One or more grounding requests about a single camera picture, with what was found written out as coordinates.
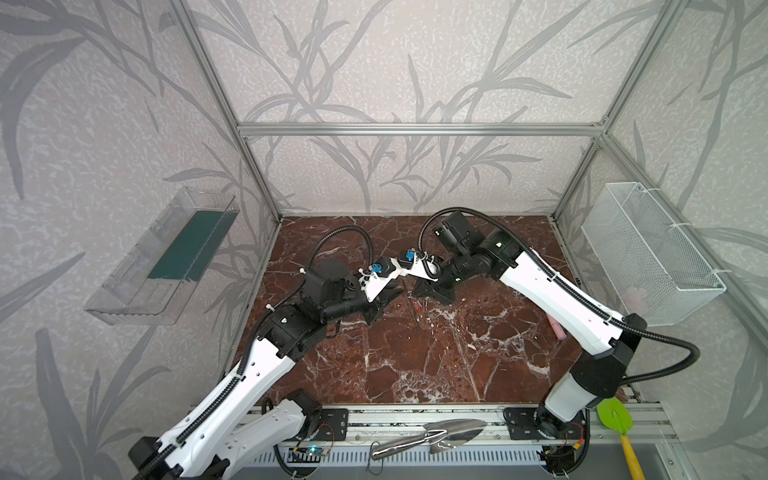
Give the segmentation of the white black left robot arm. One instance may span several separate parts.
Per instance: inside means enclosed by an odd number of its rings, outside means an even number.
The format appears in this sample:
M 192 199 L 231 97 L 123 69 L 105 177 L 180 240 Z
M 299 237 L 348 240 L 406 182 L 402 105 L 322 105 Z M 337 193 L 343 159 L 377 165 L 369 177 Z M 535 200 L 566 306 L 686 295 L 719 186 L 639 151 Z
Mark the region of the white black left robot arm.
M 335 259 L 309 262 L 295 289 L 268 308 L 243 355 L 224 379 L 184 419 L 158 438 L 143 437 L 130 450 L 139 479 L 230 479 L 265 450 L 304 439 L 320 427 L 322 407 L 303 390 L 244 423 L 256 402 L 318 343 L 330 325 L 355 314 L 378 320 L 401 294 L 393 282 L 431 271 L 414 252 L 382 257 L 353 272 Z

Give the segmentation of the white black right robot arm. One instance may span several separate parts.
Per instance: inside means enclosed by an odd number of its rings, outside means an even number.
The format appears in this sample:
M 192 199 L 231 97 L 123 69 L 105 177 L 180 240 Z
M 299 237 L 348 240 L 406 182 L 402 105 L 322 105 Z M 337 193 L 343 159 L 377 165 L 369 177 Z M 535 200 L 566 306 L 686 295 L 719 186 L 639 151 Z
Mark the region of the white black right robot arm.
M 441 224 L 434 233 L 451 256 L 436 259 L 421 246 L 403 254 L 403 259 L 426 268 L 417 295 L 449 304 L 457 285 L 486 276 L 524 295 L 582 349 L 537 407 L 534 424 L 543 436 L 556 437 L 580 412 L 612 397 L 625 384 L 644 320 L 623 317 L 586 295 L 517 234 L 482 212 L 453 207 L 435 217 Z

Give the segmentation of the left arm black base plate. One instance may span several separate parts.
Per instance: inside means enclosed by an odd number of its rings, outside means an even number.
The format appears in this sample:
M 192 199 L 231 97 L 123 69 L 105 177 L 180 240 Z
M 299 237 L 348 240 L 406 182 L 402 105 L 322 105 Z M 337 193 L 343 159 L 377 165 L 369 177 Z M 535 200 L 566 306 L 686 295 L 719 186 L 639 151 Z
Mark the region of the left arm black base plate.
M 315 442 L 344 441 L 347 437 L 350 411 L 346 408 L 323 408 L 317 430 L 311 436 Z

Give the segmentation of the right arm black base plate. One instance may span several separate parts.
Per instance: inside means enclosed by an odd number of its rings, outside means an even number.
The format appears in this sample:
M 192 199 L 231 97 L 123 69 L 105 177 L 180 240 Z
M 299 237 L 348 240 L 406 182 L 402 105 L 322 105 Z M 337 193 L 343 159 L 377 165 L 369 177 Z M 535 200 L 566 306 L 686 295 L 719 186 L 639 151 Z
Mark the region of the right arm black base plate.
M 543 438 L 536 423 L 535 407 L 506 407 L 503 419 L 511 440 L 541 440 Z

